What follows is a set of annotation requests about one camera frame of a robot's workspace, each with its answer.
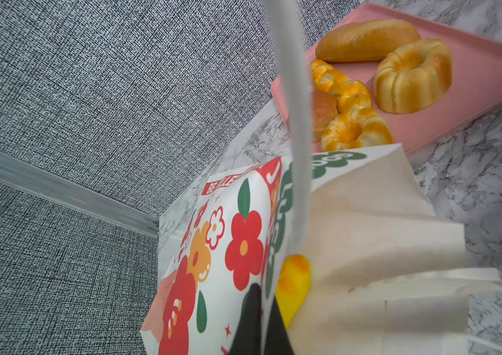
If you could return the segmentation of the yellow striped oval fake bread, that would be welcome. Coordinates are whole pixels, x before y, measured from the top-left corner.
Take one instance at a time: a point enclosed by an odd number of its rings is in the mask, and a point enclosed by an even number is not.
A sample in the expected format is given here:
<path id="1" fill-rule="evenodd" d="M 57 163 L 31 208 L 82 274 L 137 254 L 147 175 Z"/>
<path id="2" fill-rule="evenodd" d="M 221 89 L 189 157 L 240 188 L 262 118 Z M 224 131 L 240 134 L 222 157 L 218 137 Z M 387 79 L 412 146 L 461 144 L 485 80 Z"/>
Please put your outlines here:
<path id="1" fill-rule="evenodd" d="M 275 297 L 286 329 L 301 308 L 311 286 L 311 267 L 301 254 L 289 255 L 277 282 Z"/>

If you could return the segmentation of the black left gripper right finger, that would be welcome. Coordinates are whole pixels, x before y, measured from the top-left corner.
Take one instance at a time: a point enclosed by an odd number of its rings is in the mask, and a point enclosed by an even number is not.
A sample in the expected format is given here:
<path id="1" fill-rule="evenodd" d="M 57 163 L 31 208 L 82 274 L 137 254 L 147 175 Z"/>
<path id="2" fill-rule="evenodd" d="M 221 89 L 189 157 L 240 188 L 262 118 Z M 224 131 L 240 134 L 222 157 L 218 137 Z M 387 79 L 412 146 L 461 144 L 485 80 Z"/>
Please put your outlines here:
<path id="1" fill-rule="evenodd" d="M 272 310 L 269 319 L 269 355 L 294 355 L 279 310 Z"/>

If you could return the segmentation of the long orange fake bread loaf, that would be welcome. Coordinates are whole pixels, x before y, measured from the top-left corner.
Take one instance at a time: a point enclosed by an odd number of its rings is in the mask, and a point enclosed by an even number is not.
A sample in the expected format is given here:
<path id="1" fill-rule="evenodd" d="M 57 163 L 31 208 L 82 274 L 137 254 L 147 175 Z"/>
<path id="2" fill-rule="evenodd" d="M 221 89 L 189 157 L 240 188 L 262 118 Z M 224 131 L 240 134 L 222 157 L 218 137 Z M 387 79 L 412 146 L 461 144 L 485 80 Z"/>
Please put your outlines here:
<path id="1" fill-rule="evenodd" d="M 417 29 L 399 19 L 348 23 L 328 32 L 315 50 L 325 62 L 371 62 L 384 59 L 404 44 L 420 40 Z"/>

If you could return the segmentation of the round brown fake bun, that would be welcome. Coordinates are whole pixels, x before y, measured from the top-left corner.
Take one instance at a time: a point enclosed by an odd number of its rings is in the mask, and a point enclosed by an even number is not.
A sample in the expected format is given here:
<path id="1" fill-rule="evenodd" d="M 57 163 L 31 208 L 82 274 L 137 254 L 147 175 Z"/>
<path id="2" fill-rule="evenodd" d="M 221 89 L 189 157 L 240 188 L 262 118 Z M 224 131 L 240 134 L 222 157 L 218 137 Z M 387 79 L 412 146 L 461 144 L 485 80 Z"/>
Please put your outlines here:
<path id="1" fill-rule="evenodd" d="M 339 115 L 336 99 L 329 93 L 314 89 L 312 99 L 313 142 L 320 141 L 323 130 Z"/>

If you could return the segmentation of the small yellow fake bread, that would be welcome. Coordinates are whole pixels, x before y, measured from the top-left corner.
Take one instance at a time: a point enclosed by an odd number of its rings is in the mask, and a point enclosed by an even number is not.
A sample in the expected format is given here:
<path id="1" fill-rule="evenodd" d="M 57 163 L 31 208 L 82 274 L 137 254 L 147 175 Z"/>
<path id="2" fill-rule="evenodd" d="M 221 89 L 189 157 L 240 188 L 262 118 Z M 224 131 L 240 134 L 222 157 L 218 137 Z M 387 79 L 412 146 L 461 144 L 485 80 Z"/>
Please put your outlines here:
<path id="1" fill-rule="evenodd" d="M 430 38 L 389 53 L 376 69 L 373 89 L 382 111 L 409 114 L 434 104 L 451 84 L 451 49 L 443 41 Z"/>

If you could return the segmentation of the yellow twisted fake bread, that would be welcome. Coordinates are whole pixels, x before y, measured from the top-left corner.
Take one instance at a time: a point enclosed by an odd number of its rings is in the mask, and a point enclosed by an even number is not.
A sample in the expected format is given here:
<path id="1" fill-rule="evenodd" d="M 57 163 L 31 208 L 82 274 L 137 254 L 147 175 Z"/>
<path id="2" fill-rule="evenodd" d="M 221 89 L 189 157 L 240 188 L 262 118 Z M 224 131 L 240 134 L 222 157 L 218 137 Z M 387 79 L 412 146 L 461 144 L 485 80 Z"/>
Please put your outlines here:
<path id="1" fill-rule="evenodd" d="M 356 81 L 329 63 L 315 60 L 311 63 L 314 87 L 332 96 L 340 113 L 351 109 L 372 108 L 372 94 L 361 81 Z"/>

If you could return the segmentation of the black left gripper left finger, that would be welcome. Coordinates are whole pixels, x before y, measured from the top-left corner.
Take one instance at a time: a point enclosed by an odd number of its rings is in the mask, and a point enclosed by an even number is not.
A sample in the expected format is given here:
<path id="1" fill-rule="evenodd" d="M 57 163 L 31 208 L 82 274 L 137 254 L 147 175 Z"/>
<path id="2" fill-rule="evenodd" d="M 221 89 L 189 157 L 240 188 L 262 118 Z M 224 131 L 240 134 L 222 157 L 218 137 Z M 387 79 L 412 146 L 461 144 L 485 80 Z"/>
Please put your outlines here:
<path id="1" fill-rule="evenodd" d="M 243 300 L 240 322 L 229 355 L 259 354 L 260 347 L 261 287 L 254 283 Z"/>

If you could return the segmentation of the white floral paper bag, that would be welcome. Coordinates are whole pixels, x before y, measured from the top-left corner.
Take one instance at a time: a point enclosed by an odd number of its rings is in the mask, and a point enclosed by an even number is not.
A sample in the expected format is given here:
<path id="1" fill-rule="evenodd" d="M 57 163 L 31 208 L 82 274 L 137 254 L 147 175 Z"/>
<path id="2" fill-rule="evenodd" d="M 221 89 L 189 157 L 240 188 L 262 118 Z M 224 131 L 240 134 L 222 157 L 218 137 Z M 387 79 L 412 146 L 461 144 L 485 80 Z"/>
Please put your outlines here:
<path id="1" fill-rule="evenodd" d="M 269 1 L 289 157 L 212 176 L 172 237 L 141 327 L 148 354 L 229 354 L 243 300 L 261 287 L 261 352 L 284 260 L 311 286 L 290 327 L 295 354 L 466 354 L 468 298 L 502 271 L 465 264 L 462 224 L 438 218 L 398 144 L 313 153 L 310 67 L 288 1 Z"/>

